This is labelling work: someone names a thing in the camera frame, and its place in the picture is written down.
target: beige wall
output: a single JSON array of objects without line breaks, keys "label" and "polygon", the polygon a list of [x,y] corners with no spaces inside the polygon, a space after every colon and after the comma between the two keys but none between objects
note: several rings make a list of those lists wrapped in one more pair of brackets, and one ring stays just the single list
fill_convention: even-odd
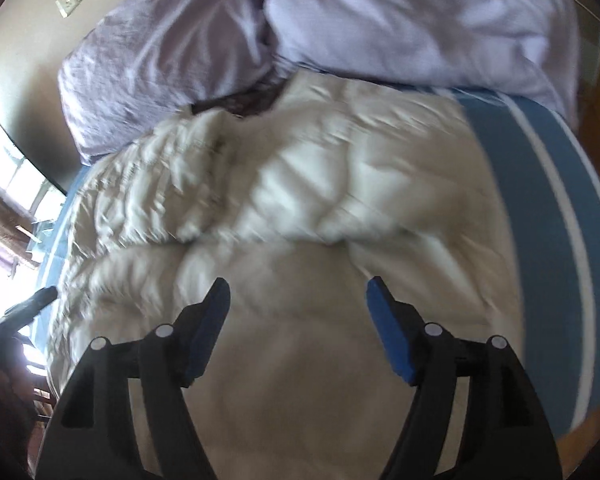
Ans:
[{"label": "beige wall", "polygon": [[67,187],[79,159],[64,122],[56,74],[62,60],[122,0],[84,0],[62,18],[56,0],[0,7],[0,124],[38,168]]}]

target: window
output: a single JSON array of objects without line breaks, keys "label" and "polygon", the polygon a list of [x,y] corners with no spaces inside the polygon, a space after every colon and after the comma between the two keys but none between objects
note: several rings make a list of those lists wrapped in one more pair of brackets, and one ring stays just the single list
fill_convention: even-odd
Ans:
[{"label": "window", "polygon": [[[26,253],[30,260],[13,256],[5,264],[0,260],[0,317],[17,303],[29,298],[36,291],[40,263],[46,252],[45,241],[53,230],[64,205],[64,194],[53,186],[11,142],[0,126],[0,196],[16,214],[14,218],[26,218],[27,228],[10,226],[29,237]],[[29,327],[20,330],[30,335]],[[25,345],[25,356],[29,361],[45,364],[44,356],[33,346]],[[29,367],[33,373],[45,374],[44,370]]]},{"label": "window", "polygon": [[0,126],[0,189],[37,222],[55,220],[64,194],[15,147]]}]

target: bed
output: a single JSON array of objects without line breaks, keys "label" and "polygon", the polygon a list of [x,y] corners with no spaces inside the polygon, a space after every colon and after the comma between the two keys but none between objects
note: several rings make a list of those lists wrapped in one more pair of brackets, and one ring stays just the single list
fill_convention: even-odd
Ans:
[{"label": "bed", "polygon": [[[564,121],[541,105],[523,98],[505,104],[487,91],[458,90],[454,97],[489,157],[507,207],[525,295],[525,362],[552,428],[563,434],[600,404],[600,181]],[[505,124],[507,135],[494,138],[494,124]],[[88,171],[80,171],[68,192],[39,286],[58,284],[73,199]],[[541,272],[547,267],[554,270],[548,276]],[[43,312],[34,327],[32,339],[41,349],[49,316]],[[587,390],[587,402],[578,400]]]}]

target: blue striped sheet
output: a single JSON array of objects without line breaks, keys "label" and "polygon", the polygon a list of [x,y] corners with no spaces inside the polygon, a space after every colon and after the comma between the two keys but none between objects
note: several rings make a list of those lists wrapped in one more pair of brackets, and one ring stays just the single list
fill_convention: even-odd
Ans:
[{"label": "blue striped sheet", "polygon": [[455,91],[500,188],[518,256],[525,367],[555,434],[600,403],[600,181],[560,118]]},{"label": "blue striped sheet", "polygon": [[[78,193],[87,173],[91,168],[83,166],[72,182],[66,194],[62,211],[56,220],[56,227],[49,240],[49,250],[38,269],[38,280],[36,288],[57,285],[64,266],[64,260],[68,251],[68,235],[71,219],[71,209],[75,195]],[[31,341],[42,352],[46,349],[46,336],[49,323],[51,322],[51,306],[48,306],[38,314],[31,326]]]},{"label": "blue striped sheet", "polygon": [[569,193],[574,212],[585,239],[595,297],[596,359],[588,407],[600,404],[600,197],[581,154],[574,148],[565,125],[549,110],[528,99],[516,98],[516,104],[529,118],[554,160]]}]

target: blue gripper pad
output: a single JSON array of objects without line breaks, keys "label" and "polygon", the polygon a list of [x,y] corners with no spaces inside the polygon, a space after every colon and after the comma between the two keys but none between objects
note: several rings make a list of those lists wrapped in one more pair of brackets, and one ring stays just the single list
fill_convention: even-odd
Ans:
[{"label": "blue gripper pad", "polygon": [[[411,305],[395,301],[382,278],[378,276],[366,284],[366,306],[378,330],[392,369],[405,382],[413,386],[418,370],[413,362],[407,335],[396,319],[393,308],[412,308],[414,312],[415,309]],[[417,331],[419,327],[416,325],[413,329]]]},{"label": "blue gripper pad", "polygon": [[205,372],[229,312],[230,303],[229,284],[222,278],[216,279],[200,304],[204,313],[189,345],[189,365],[186,371],[186,378],[189,381],[202,376]]}]

